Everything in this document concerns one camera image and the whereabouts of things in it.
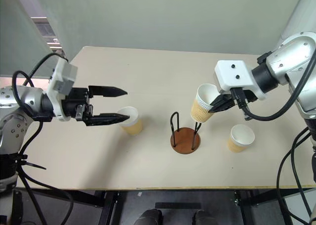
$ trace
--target black cable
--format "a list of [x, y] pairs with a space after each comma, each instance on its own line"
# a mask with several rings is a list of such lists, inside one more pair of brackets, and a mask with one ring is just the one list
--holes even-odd
[[31, 182], [33, 182], [33, 183], [35, 183], [35, 184], [38, 184], [38, 185], [40, 185], [40, 186], [49, 188], [49, 189], [51, 189], [51, 190], [54, 190], [55, 192], [61, 193], [61, 194], [65, 195], [66, 197], [68, 197], [69, 202], [70, 202], [69, 208], [68, 208], [68, 211], [67, 211], [67, 213], [66, 213], [66, 215], [65, 215], [65, 218], [64, 218], [63, 221], [60, 223], [60, 225], [64, 225], [64, 224], [66, 223], [66, 221], [68, 220], [68, 218], [69, 218], [69, 216], [70, 216], [70, 214], [71, 214], [71, 212], [72, 212], [72, 210], [73, 210], [73, 207], [74, 207], [74, 200], [73, 200], [72, 196], [71, 196], [69, 193], [67, 193], [67, 192], [65, 192], [65, 191], [63, 191], [63, 190], [61, 190], [61, 189], [55, 188], [55, 187], [53, 187], [53, 186], [44, 184], [44, 183], [42, 183], [42, 182], [39, 182], [39, 181], [33, 179], [32, 177], [30, 177], [28, 174], [25, 173], [25, 171], [22, 169], [22, 167], [20, 167], [19, 169], [20, 169], [19, 174], [21, 173], [22, 176], [25, 177], [26, 179], [28, 179], [29, 181], [31, 181]]
[[311, 211], [311, 209], [310, 209], [310, 206], [308, 205], [307, 199], [306, 199], [305, 194], [304, 194], [304, 191], [303, 191], [303, 189], [302, 189], [302, 185], [301, 185], [301, 183], [300, 183], [300, 180], [298, 179], [298, 175], [297, 175], [297, 172], [296, 172], [295, 162], [294, 162], [294, 150], [295, 150], [295, 145], [293, 144], [293, 145], [292, 145], [292, 148], [291, 148], [291, 164], [292, 164], [292, 171], [293, 171], [293, 174], [294, 174], [296, 183], [297, 183], [298, 190], [300, 191], [302, 200], [303, 200], [304, 205], [305, 205], [305, 208], [306, 208], [306, 210], [307, 210], [307, 213], [308, 213], [309, 216], [311, 216], [311, 215], [312, 215], [312, 211]]
[[315, 221], [316, 221], [316, 218], [313, 218], [313, 219], [310, 221], [309, 225], [312, 225], [312, 222], [315, 222]]
[[[21, 108], [28, 116], [30, 116], [30, 117], [32, 117], [32, 114], [31, 114], [30, 110], [28, 110], [28, 109], [26, 108], [26, 105], [23, 104], [23, 102], [21, 101], [21, 99], [20, 99], [20, 97], [19, 97], [19, 95], [18, 95], [17, 85], [16, 85], [17, 76], [18, 76], [18, 74], [22, 74], [22, 75], [26, 78], [26, 80], [25, 80], [25, 82], [24, 82], [23, 85], [26, 86], [27, 83], [30, 83], [31, 87], [34, 87], [34, 84], [33, 84], [32, 80], [31, 80], [31, 77], [34, 75], [34, 73], [37, 71], [37, 69], [39, 69], [39, 67], [40, 67], [48, 58], [50, 58], [50, 57], [53, 56], [53, 55], [57, 55], [57, 56], [59, 56], [59, 57], [61, 57], [61, 58], [64, 58], [63, 56], [61, 56], [61, 55], [59, 55], [59, 54], [57, 54], [57, 53], [50, 53], [50, 54], [46, 55], [46, 56], [35, 66], [35, 68], [34, 68], [34, 69], [32, 70], [32, 72], [30, 73], [30, 76], [28, 76], [28, 75], [27, 75], [25, 72], [23, 72], [23, 71], [16, 71], [16, 72], [13, 73], [13, 76], [12, 76], [12, 91], [13, 91], [13, 96], [14, 96], [14, 98], [15, 98], [17, 104], [20, 106], [20, 108]], [[26, 150], [26, 148], [28, 147], [28, 145], [29, 145], [29, 144], [33, 141], [33, 139], [40, 133], [40, 131], [42, 130], [42, 127], [43, 127], [43, 122], [40, 121], [40, 122], [39, 122], [39, 127], [38, 127], [38, 129], [37, 129], [36, 132], [28, 139], [28, 141], [23, 145], [23, 147], [21, 148], [21, 150], [20, 150], [20, 152], [19, 152], [19, 155], [23, 155], [23, 153], [25, 152], [25, 150]], [[37, 180], [31, 178], [29, 175], [27, 175], [27, 174], [25, 173], [25, 171], [22, 169], [22, 166], [21, 166], [21, 165], [18, 165], [18, 167], [17, 167], [17, 172], [18, 172], [19, 177], [21, 178], [21, 181], [22, 181], [22, 183], [24, 184], [24, 186], [25, 186], [25, 188], [26, 188], [26, 190], [27, 190], [27, 192], [28, 192], [28, 194], [29, 194], [29, 196], [30, 196], [30, 198], [31, 198], [31, 200], [32, 200], [32, 202], [33, 202], [33, 204], [34, 204], [34, 206], [35, 206], [35, 209], [36, 209], [36, 211], [37, 211], [37, 213], [38, 213], [38, 215], [39, 215], [39, 218], [40, 218], [40, 220], [41, 220], [41, 222], [42, 222], [43, 225], [47, 225], [47, 222], [46, 222], [45, 217], [44, 217], [44, 215], [43, 215], [43, 213], [42, 213], [42, 211], [41, 211], [41, 209], [40, 209], [40, 206], [39, 206], [39, 204], [38, 204], [38, 202], [37, 202], [37, 200], [36, 200], [36, 198], [35, 198], [35, 196], [34, 196], [34, 194], [33, 194], [33, 192], [32, 192], [32, 189], [30, 188], [30, 186], [29, 186], [28, 182], [26, 181], [26, 179], [32, 181], [33, 183], [36, 183], [36, 184], [38, 184], [38, 185], [41, 185], [41, 186], [43, 186], [43, 187], [46, 187], [46, 188], [52, 189], [52, 190], [54, 190], [54, 191], [57, 191], [57, 192], [59, 192], [59, 193], [62, 193], [62, 194], [64, 194], [66, 197], [69, 198], [69, 202], [70, 202], [69, 209], [68, 209], [68, 211], [67, 211], [67, 213], [66, 213], [66, 215], [65, 215], [65, 218], [64, 218], [63, 221], [61, 222], [61, 225], [64, 225], [64, 224], [66, 223], [66, 221], [68, 220], [68, 218], [69, 218], [69, 216], [70, 216], [70, 214], [71, 214], [71, 212], [72, 212], [73, 206], [74, 206], [74, 200], [73, 200], [72, 196], [71, 196], [69, 193], [65, 192], [65, 191], [62, 191], [62, 190], [57, 189], [57, 188], [55, 188], [55, 187], [53, 187], [53, 186], [50, 186], [50, 185], [41, 183], [41, 182], [39, 182], [39, 181], [37, 181]]]
[[[33, 70], [32, 70], [32, 71], [30, 72], [30, 74], [29, 74], [30, 78], [33, 77], [33, 75], [35, 74], [35, 72], [40, 68], [40, 66], [41, 66], [46, 60], [48, 60], [51, 56], [54, 56], [54, 55], [56, 55], [56, 56], [58, 56], [58, 57], [60, 57], [60, 58], [63, 58], [63, 59], [65, 59], [65, 60], [68, 62], [68, 59], [66, 59], [64, 56], [62, 56], [62, 55], [60, 55], [60, 54], [58, 54], [58, 53], [55, 53], [55, 52], [49, 53], [49, 54], [46, 55], [44, 58], [42, 58], [42, 59], [37, 63], [37, 65], [33, 68]], [[30, 81], [29, 81], [28, 79], [26, 79], [26, 80], [24, 81], [23, 85], [26, 86], [28, 82], [30, 82]]]
[[36, 132], [29, 138], [29, 140], [26, 141], [26, 143], [23, 145], [23, 147], [21, 148], [19, 154], [23, 155], [23, 153], [25, 152], [25, 149], [28, 147], [28, 145], [33, 141], [34, 138], [36, 138], [37, 135], [39, 135], [40, 131], [43, 128], [43, 122], [40, 121], [39, 122], [39, 127], [36, 130]]
[[[311, 133], [308, 133], [303, 139], [301, 139], [299, 142], [298, 139], [308, 131], [308, 127], [304, 128], [294, 139], [293, 144], [295, 145], [295, 147], [298, 147], [301, 143], [303, 143], [306, 139], [308, 139], [311, 135]], [[291, 154], [291, 150], [289, 150], [286, 155], [283, 157], [280, 166], [278, 168], [278, 172], [277, 172], [277, 178], [276, 178], [276, 194], [277, 194], [277, 200], [279, 202], [279, 205], [294, 219], [296, 219], [297, 221], [308, 225], [308, 222], [302, 220], [301, 218], [299, 218], [298, 216], [296, 216], [295, 214], [291, 213], [289, 211], [289, 209], [286, 207], [285, 203], [283, 202], [282, 196], [281, 196], [281, 192], [280, 192], [280, 187], [279, 187], [279, 182], [280, 182], [280, 175], [281, 175], [281, 171], [282, 171], [282, 167], [283, 164], [285, 162], [285, 160], [287, 159], [287, 157]]]
[[37, 200], [36, 200], [36, 198], [35, 198], [35, 196], [34, 196], [34, 194], [33, 194], [33, 192], [32, 192], [32, 189], [30, 188], [28, 182], [26, 181], [26, 179], [25, 179], [25, 177], [24, 177], [24, 175], [23, 175], [23, 173], [22, 173], [22, 167], [21, 167], [21, 165], [18, 165], [16, 171], [18, 172], [19, 177], [20, 177], [20, 179], [21, 179], [23, 185], [24, 185], [25, 188], [26, 188], [27, 193], [29, 194], [29, 196], [30, 196], [30, 198], [31, 198], [31, 200], [32, 200], [32, 202], [33, 202], [33, 204], [34, 204], [34, 207], [35, 207], [35, 209], [36, 209], [37, 214], [39, 215], [39, 219], [40, 219], [41, 223], [42, 223], [43, 225], [47, 225], [47, 222], [46, 222], [46, 220], [45, 220], [44, 214], [43, 214], [43, 212], [42, 212], [41, 209], [40, 209], [39, 203], [37, 202]]
[[260, 120], [260, 121], [270, 121], [270, 120], [274, 120], [278, 117], [280, 117], [281, 115], [283, 115], [292, 105], [293, 103], [296, 101], [297, 97], [299, 96], [299, 94], [301, 93], [302, 89], [304, 88], [306, 82], [308, 81], [310, 75], [313, 72], [313, 69], [316, 65], [316, 49], [313, 52], [313, 55], [307, 65], [307, 68], [301, 78], [301, 80], [299, 81], [299, 83], [297, 84], [297, 87], [295, 88], [294, 92], [292, 93], [291, 97], [289, 98], [289, 100], [285, 103], [285, 105], [275, 114], [271, 115], [271, 116], [258, 116], [258, 115], [254, 115], [253, 113], [251, 113], [247, 107], [242, 108], [242, 110], [248, 115], [250, 116], [252, 119], [255, 120]]
[[23, 71], [15, 71], [12, 75], [12, 92], [13, 92], [13, 96], [14, 96], [14, 99], [15, 101], [18, 103], [18, 105], [21, 107], [21, 109], [30, 117], [32, 117], [32, 114], [31, 112], [26, 108], [25, 104], [23, 104], [23, 102], [21, 101], [20, 97], [19, 97], [19, 94], [18, 94], [18, 89], [17, 89], [17, 86], [16, 86], [16, 79], [17, 79], [17, 76], [19, 74], [22, 74], [30, 83], [31, 87], [34, 87], [34, 84], [31, 80], [31, 78]]

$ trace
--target floor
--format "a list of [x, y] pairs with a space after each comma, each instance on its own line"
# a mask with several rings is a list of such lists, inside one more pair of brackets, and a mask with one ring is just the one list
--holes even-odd
[[[26, 192], [23, 195], [23, 225], [40, 225], [34, 206]], [[68, 208], [68, 203], [36, 195], [49, 225], [60, 224]], [[125, 202], [119, 222], [112, 225], [133, 225], [137, 218], [156, 202], [195, 202], [209, 211], [219, 225], [241, 225], [240, 208], [234, 204], [234, 193], [231, 191], [130, 191], [125, 194]], [[191, 225], [196, 209], [161, 209], [164, 225]], [[252, 208], [255, 225], [284, 224], [277, 202], [271, 202]], [[68, 225], [97, 225], [101, 208], [75, 204]]]
[[[316, 204], [316, 188], [304, 191], [306, 200], [309, 204], [310, 209], [313, 211]], [[302, 197], [300, 194], [296, 194], [285, 199], [286, 205], [293, 214], [299, 214], [300, 218], [309, 221], [310, 216], [308, 215], [306, 208], [304, 206]], [[301, 223], [292, 218], [293, 225], [301, 225]]]

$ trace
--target round wooden base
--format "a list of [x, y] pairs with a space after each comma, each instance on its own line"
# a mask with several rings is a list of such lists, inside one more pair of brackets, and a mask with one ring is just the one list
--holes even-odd
[[172, 148], [181, 154], [189, 154], [197, 150], [200, 144], [200, 137], [197, 134], [194, 143], [194, 149], [192, 150], [192, 143], [194, 137], [194, 130], [190, 128], [180, 128], [179, 131], [174, 131], [174, 136], [176, 138], [176, 146], [173, 145], [173, 136], [171, 135], [170, 143]]

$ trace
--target black table leg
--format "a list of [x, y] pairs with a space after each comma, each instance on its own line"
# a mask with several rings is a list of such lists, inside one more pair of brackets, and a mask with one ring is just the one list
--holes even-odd
[[99, 225], [109, 225], [112, 217], [112, 211], [118, 198], [118, 192], [107, 191], [105, 194], [104, 206], [102, 209]]
[[[296, 194], [299, 193], [298, 189], [281, 189], [281, 196], [288, 196], [291, 194]], [[250, 198], [250, 203], [251, 205], [258, 205], [261, 203], [267, 203], [267, 202], [272, 202], [277, 200], [277, 190], [276, 189], [271, 189], [267, 192], [255, 195]]]
[[254, 225], [248, 193], [248, 190], [236, 190], [235, 203], [240, 206], [243, 224]]
[[282, 212], [282, 216], [283, 216], [283, 220], [284, 220], [285, 225], [293, 225], [290, 215], [282, 207], [280, 207], [280, 209]]
[[[40, 194], [43, 196], [68, 201], [68, 197], [66, 197], [64, 194], [58, 193], [51, 189], [32, 189], [32, 191], [34, 194]], [[104, 202], [105, 202], [103, 197], [97, 197], [97, 196], [94, 196], [94, 195], [91, 195], [79, 190], [65, 190], [65, 191], [71, 194], [75, 203], [103, 207]]]

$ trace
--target white paper cup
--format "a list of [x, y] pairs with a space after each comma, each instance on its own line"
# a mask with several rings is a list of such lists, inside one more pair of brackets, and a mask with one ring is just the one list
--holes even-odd
[[228, 148], [232, 152], [241, 152], [249, 147], [255, 140], [255, 133], [247, 125], [235, 125], [232, 127], [228, 139]]
[[130, 135], [137, 135], [143, 129], [142, 121], [139, 119], [138, 110], [135, 107], [127, 106], [118, 111], [118, 114], [129, 115], [129, 119], [119, 125]]
[[208, 111], [212, 108], [210, 103], [219, 95], [217, 87], [213, 84], [202, 84], [197, 89], [196, 97], [191, 108], [191, 117], [198, 123], [206, 122], [213, 113]]

